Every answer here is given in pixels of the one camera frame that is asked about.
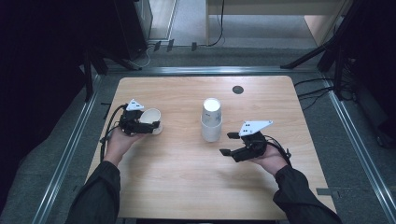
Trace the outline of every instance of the white plastic part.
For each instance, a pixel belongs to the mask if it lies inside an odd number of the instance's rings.
[[[250,121],[245,121],[244,124],[242,125],[241,131],[239,131],[239,136],[246,136],[246,135],[251,135],[259,130],[266,128],[273,124],[271,120],[250,120]]]
[[[126,107],[126,110],[141,110],[143,108],[145,108],[143,105],[139,104],[135,99],[132,99],[132,101]]]

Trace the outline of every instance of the white cup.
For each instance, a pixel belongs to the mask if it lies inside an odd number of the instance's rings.
[[[221,137],[221,125],[222,125],[222,118],[220,118],[220,123],[215,127],[209,127],[205,125],[201,119],[201,134],[202,137],[206,140],[206,142],[219,141]]]
[[[208,127],[217,127],[221,124],[221,104],[218,99],[207,98],[204,101],[201,121]]]
[[[161,112],[156,108],[150,108],[143,112],[142,116],[140,116],[141,123],[149,123],[155,121],[161,121]],[[163,123],[160,122],[160,126],[152,131],[152,134],[159,134],[163,131]]]

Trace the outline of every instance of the human hand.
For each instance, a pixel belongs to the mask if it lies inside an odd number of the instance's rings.
[[[249,161],[259,164],[271,175],[275,175],[280,169],[288,165],[280,152],[271,145],[267,145],[267,149],[262,156]]]
[[[104,161],[110,161],[118,166],[122,156],[131,148],[132,144],[145,136],[144,133],[128,135],[120,127],[115,128],[109,136],[106,155]]]

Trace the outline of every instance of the wrist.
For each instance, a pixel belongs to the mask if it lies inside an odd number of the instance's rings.
[[[116,167],[119,166],[121,160],[122,160],[122,156],[113,155],[112,153],[107,153],[103,158],[103,161],[109,161],[113,163]]]
[[[275,175],[280,169],[288,165],[282,156],[273,155],[264,159],[264,162],[261,164],[262,168],[270,173],[271,175]]]

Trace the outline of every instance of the metal rail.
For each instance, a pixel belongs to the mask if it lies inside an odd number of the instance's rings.
[[[198,67],[150,67],[141,71],[126,71],[119,65],[109,64],[113,74],[123,73],[132,77],[163,77],[163,76],[261,76],[268,73],[317,73],[315,65],[301,65],[295,69],[281,69],[279,66],[198,66]]]
[[[102,82],[102,79],[100,76],[96,75],[94,82],[93,82],[93,88],[95,90],[98,89]],[[91,110],[93,107],[93,104],[96,100],[97,92],[93,94],[91,97],[90,101],[87,102],[84,107],[82,108],[82,111],[78,117],[78,121],[76,123],[76,126],[67,142],[67,145],[64,149],[64,154],[62,155],[58,166],[56,167],[56,170],[52,176],[51,181],[49,182],[49,185],[47,186],[46,192],[44,194],[44,197],[37,209],[37,212],[35,213],[35,217],[33,219],[34,224],[38,223],[46,223],[47,218],[50,214],[50,209],[53,206],[53,203],[55,202],[56,196],[58,195],[59,189],[61,188],[61,185],[64,181],[64,176],[67,172],[67,169],[69,167],[70,161],[73,159],[74,152],[76,151],[76,147],[79,141],[79,138],[81,137],[81,133],[84,130],[85,124],[87,123],[87,119],[89,115],[91,114]]]
[[[325,81],[325,86],[330,87],[332,85],[330,81]],[[361,166],[363,167],[364,172],[367,174],[367,177],[373,187],[379,203],[382,206],[382,209],[384,210],[385,215],[389,220],[389,223],[395,224],[396,205],[389,188],[385,184],[381,174],[376,169],[375,163],[373,162],[369,151],[362,142],[361,137],[356,130],[355,125],[353,124],[352,119],[347,112],[347,109],[345,108],[345,104],[338,101],[338,98],[336,97],[334,92],[330,92],[329,94],[332,100],[332,104],[334,105],[334,108],[337,111],[340,120],[343,122],[350,142],[352,143],[352,146],[355,149],[359,160],[361,161]]]

